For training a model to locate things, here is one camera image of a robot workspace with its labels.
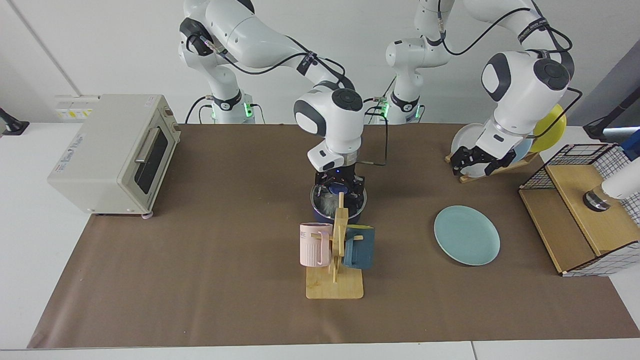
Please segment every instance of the green led light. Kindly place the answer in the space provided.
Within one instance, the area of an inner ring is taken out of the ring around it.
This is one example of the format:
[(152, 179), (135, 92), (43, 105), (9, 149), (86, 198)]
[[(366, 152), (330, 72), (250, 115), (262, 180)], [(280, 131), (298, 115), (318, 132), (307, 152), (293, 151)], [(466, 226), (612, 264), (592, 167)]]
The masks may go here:
[(253, 116), (253, 110), (251, 109), (251, 106), (247, 103), (244, 104), (244, 113), (246, 114), (246, 117)]
[(384, 114), (385, 118), (389, 114), (389, 103), (388, 102), (385, 102), (384, 109), (383, 109), (383, 114)]

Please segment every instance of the yellow plate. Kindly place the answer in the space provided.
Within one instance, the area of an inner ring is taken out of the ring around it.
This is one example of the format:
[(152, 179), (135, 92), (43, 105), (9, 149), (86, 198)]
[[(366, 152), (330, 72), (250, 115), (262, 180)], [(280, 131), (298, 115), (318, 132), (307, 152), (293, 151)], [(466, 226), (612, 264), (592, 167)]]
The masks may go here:
[[(562, 106), (556, 104), (549, 115), (547, 115), (544, 119), (538, 122), (536, 128), (533, 129), (533, 135), (540, 135), (546, 128), (551, 125), (553, 121), (557, 118), (558, 115), (563, 111)], [(556, 122), (556, 124), (549, 130), (545, 136), (541, 138), (535, 139), (533, 141), (533, 145), (531, 146), (531, 150), (529, 152), (541, 152), (551, 148), (551, 146), (555, 145), (560, 138), (564, 134), (564, 129), (566, 128), (566, 115), (562, 115), (560, 120)]]

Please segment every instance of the white table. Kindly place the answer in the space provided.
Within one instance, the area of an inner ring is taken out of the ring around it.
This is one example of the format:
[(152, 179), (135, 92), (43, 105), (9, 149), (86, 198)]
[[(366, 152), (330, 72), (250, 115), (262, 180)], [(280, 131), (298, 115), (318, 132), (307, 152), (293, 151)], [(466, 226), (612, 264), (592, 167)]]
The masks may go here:
[[(32, 124), (0, 138), (0, 348), (24, 349), (89, 215), (46, 178), (79, 124)], [(561, 143), (584, 143), (568, 128)], [(551, 149), (543, 158), (553, 155)], [(612, 277), (640, 320), (640, 266)], [(0, 359), (637, 359), (640, 340), (462, 341), (453, 343), (289, 345), (261, 347), (5, 350)]]

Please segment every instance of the oven window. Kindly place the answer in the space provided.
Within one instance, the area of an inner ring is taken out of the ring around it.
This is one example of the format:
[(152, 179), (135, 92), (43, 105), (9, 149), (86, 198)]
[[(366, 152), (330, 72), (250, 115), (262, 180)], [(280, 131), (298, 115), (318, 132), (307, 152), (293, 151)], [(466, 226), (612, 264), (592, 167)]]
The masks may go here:
[(151, 155), (149, 155), (148, 161), (144, 164), (138, 165), (138, 171), (136, 172), (134, 179), (136, 184), (140, 187), (140, 190), (142, 190), (145, 195), (148, 195), (149, 190), (151, 190), (151, 184), (156, 178), (160, 162), (162, 162), (162, 158), (164, 157), (164, 153), (168, 146), (169, 141), (166, 139), (166, 136), (161, 129), (158, 133), (154, 147), (151, 150)]

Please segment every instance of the wooden mug stand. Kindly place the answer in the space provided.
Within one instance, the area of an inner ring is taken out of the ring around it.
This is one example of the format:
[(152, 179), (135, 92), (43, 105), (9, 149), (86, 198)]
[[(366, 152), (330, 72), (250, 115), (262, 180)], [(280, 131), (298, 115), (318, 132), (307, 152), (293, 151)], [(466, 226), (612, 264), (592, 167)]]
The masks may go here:
[[(451, 163), (451, 156), (452, 155), (453, 154), (449, 154), (449, 155), (445, 156), (444, 161), (446, 163)], [(509, 165), (508, 167), (501, 167), (501, 168), (495, 170), (494, 172), (492, 172), (490, 176), (493, 176), (495, 174), (499, 174), (501, 172), (507, 172), (507, 171), (513, 170), (515, 168), (526, 166), (526, 165), (530, 164), (539, 155), (540, 154), (538, 152), (530, 152), (527, 155), (525, 155), (525, 157), (522, 158), (522, 160), (520, 160), (520, 161), (518, 161), (516, 163), (513, 163), (513, 164)], [(469, 183), (471, 181), (482, 179), (482, 178), (485, 178), (485, 177), (487, 177), (487, 176), (470, 177), (470, 176), (467, 176), (467, 175), (462, 175), (459, 178), (459, 180), (460, 180), (461, 183), (466, 184), (466, 183)]]
[[(333, 236), (330, 237), (332, 261), (329, 266), (307, 268), (308, 299), (360, 299), (364, 296), (362, 270), (341, 266), (348, 221), (349, 209), (344, 207), (344, 193), (340, 193)], [(362, 240), (362, 236), (356, 236), (354, 240)]]

